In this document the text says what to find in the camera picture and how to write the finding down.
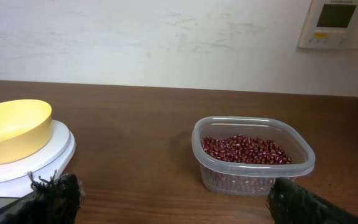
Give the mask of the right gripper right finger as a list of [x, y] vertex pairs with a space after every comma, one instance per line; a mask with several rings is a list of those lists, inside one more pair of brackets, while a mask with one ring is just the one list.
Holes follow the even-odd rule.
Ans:
[[267, 196], [275, 224], [358, 224], [358, 217], [279, 177]]

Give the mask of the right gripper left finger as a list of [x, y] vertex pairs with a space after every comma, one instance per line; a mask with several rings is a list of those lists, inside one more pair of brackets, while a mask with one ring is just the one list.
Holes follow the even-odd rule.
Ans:
[[48, 180], [27, 175], [33, 192], [0, 208], [0, 224], [75, 224], [85, 200], [81, 180], [69, 173]]

